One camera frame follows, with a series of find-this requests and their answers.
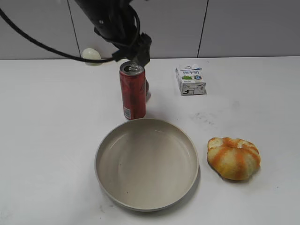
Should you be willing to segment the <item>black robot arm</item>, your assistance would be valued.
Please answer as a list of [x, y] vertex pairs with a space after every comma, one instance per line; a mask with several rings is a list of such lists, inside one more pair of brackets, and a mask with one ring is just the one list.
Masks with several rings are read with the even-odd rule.
[[111, 59], [128, 59], [141, 67], [150, 61], [151, 37], [140, 31], [140, 19], [129, 0], [77, 0], [94, 32], [118, 50]]

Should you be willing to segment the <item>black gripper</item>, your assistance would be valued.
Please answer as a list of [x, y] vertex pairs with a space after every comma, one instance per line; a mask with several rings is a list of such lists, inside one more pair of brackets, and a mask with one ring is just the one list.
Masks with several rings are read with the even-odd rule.
[[120, 47], [118, 51], [112, 54], [112, 57], [115, 61], [126, 58], [141, 67], [145, 67], [150, 61], [151, 44], [151, 37], [142, 33], [132, 46]]

